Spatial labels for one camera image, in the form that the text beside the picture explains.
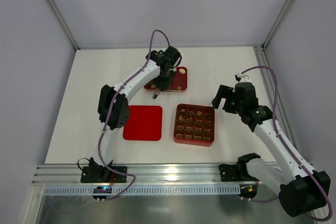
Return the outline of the metal tweezers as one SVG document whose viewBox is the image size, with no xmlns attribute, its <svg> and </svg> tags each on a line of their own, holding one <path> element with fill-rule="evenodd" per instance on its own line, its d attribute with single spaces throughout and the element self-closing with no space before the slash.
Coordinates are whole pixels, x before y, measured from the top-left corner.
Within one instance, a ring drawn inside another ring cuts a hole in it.
<svg viewBox="0 0 336 224">
<path fill-rule="evenodd" d="M 155 90 L 152 96 L 152 99 L 156 99 L 158 95 L 160 94 L 161 90 Z"/>
</svg>

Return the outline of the red box lid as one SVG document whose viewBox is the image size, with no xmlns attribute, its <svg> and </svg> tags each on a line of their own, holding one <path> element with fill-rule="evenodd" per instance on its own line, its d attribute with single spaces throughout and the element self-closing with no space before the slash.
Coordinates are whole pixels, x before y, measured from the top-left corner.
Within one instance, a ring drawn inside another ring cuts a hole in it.
<svg viewBox="0 0 336 224">
<path fill-rule="evenodd" d="M 130 106 L 130 119 L 123 129 L 128 141 L 159 141 L 162 136 L 163 109 L 157 105 Z"/>
</svg>

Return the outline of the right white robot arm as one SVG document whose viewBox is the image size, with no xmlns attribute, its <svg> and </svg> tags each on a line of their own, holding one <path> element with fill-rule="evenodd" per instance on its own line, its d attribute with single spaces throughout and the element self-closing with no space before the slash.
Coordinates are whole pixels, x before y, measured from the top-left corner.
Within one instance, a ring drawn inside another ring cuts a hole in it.
<svg viewBox="0 0 336 224">
<path fill-rule="evenodd" d="M 255 87 L 250 82 L 239 82 L 234 87 L 220 85 L 212 106 L 239 115 L 241 121 L 259 137 L 277 161 L 280 170 L 268 165 L 256 153 L 238 158 L 237 168 L 243 179 L 262 181 L 277 196 L 284 211 L 291 217 L 330 206 L 328 193 L 330 177 L 318 172 L 296 150 L 273 118 L 272 110 L 260 105 Z"/>
</svg>

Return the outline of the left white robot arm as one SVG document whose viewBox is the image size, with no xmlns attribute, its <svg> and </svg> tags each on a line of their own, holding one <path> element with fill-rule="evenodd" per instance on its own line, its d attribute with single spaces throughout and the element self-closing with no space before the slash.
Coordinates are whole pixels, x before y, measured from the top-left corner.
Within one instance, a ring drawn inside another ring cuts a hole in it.
<svg viewBox="0 0 336 224">
<path fill-rule="evenodd" d="M 125 126 L 130 119 L 129 102 L 145 85 L 152 84 L 158 91 L 166 91 L 175 76 L 176 68 L 181 63 L 180 52 L 168 46 L 165 51 L 151 51 L 137 70 L 114 87 L 105 85 L 100 91 L 98 114 L 103 123 L 98 140 L 96 156 L 89 159 L 83 169 L 81 182 L 106 183 L 114 170 L 112 164 L 103 159 L 107 147 L 102 147 L 104 136 Z"/>
</svg>

